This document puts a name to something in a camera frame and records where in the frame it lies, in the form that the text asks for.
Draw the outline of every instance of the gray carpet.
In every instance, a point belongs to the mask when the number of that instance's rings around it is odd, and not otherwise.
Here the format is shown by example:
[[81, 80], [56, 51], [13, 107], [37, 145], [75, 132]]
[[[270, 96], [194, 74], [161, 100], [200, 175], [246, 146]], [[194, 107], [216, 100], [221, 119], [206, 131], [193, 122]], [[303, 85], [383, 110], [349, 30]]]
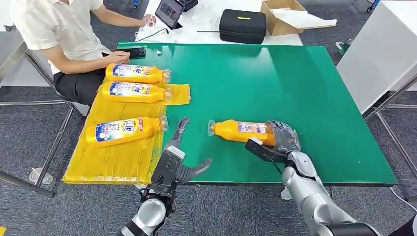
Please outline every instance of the gray carpet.
[[[301, 3], [318, 16], [338, 19], [335, 28], [300, 35], [304, 44], [325, 45], [333, 56], [334, 42], [354, 37], [369, 16], [365, 13], [365, 1], [303, 0]], [[105, 4], [129, 16], [140, 16], [144, 10], [133, 9], [130, 0], [105, 0]], [[110, 49], [116, 47], [118, 40], [132, 40], [136, 30], [106, 26], [94, 17], [92, 25]], [[56, 96], [50, 88], [0, 88], [1, 101], [35, 99], [56, 99]], [[417, 104], [417, 93], [407, 93], [401, 100]], [[0, 107], [0, 168], [28, 179], [31, 167], [43, 163], [66, 111], [65, 105]], [[417, 113], [388, 111], [384, 115], [410, 156], [416, 158]], [[58, 179], [47, 186], [58, 192], [53, 199], [0, 182], [0, 226], [8, 228], [7, 236], [114, 235], [135, 214], [138, 191], [133, 186], [68, 185], [59, 181], [83, 124], [83, 119], [71, 118], [51, 165], [50, 173]], [[369, 128], [401, 183], [395, 187], [396, 192], [407, 198], [417, 195], [417, 180], [380, 122], [372, 120]], [[160, 235], [307, 236], [306, 224], [295, 204], [280, 198], [282, 188], [272, 185], [181, 186], [178, 211], [167, 220]], [[415, 214], [388, 188], [331, 189], [334, 200], [343, 209], [356, 219], [370, 223], [383, 235]]]

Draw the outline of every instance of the white desk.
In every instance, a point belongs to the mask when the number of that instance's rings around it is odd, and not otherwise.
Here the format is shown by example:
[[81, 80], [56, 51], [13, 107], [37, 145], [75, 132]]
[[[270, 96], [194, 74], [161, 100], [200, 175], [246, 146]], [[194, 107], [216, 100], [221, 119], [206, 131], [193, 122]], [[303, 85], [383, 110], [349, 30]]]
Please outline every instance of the white desk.
[[[145, 14], [155, 15], [160, 0], [150, 0]], [[169, 34], [158, 33], [142, 42], [150, 43], [207, 43], [207, 44], [233, 44], [220, 40], [217, 32], [197, 31], [218, 31], [220, 16], [225, 9], [260, 11], [262, 0], [199, 0], [199, 3], [181, 15], [179, 23], [183, 26], [180, 29], [169, 30]], [[145, 28], [139, 32], [136, 40], [144, 38], [157, 32], [160, 29], [168, 28], [158, 18], [153, 29]], [[270, 36], [268, 33], [263, 44], [273, 45], [302, 45], [298, 34], [281, 36]]]
[[337, 65], [361, 113], [417, 74], [416, 12], [417, 1], [381, 1]]

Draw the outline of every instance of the orange bottle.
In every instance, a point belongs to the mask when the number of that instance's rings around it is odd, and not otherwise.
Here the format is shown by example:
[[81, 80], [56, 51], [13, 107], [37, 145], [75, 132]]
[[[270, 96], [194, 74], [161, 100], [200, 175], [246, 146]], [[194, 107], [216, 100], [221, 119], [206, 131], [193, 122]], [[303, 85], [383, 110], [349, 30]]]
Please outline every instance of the orange bottle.
[[101, 93], [108, 101], [113, 102], [146, 102], [169, 101], [172, 97], [170, 88], [156, 85], [107, 81], [102, 85]]
[[99, 148], [149, 138], [161, 130], [168, 130], [166, 116], [139, 117], [88, 126], [86, 139], [89, 145]]
[[156, 84], [169, 83], [170, 70], [161, 70], [156, 66], [109, 64], [106, 68], [106, 78], [110, 81], [139, 82]]
[[272, 128], [267, 123], [239, 122], [232, 119], [216, 123], [210, 120], [208, 135], [217, 135], [227, 140], [245, 143], [250, 138], [256, 137], [265, 145], [276, 145]]

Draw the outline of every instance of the tablet screen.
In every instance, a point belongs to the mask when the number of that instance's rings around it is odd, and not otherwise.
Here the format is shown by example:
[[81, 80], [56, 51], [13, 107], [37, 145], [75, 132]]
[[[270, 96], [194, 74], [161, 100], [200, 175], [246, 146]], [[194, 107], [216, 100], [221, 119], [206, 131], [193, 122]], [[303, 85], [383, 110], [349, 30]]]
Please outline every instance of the tablet screen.
[[175, 0], [162, 0], [155, 12], [155, 15], [172, 29], [178, 21], [183, 8], [184, 6]]

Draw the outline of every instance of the white shirt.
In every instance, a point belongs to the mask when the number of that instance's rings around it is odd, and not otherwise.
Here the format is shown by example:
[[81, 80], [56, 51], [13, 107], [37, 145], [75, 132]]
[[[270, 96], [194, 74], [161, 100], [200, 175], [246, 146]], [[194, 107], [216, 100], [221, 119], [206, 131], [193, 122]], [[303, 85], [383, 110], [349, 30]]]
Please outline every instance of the white shirt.
[[[92, 31], [90, 11], [103, 0], [13, 0], [10, 15], [31, 50], [60, 45], [70, 60], [95, 60], [110, 53]], [[58, 70], [51, 62], [52, 73]]]

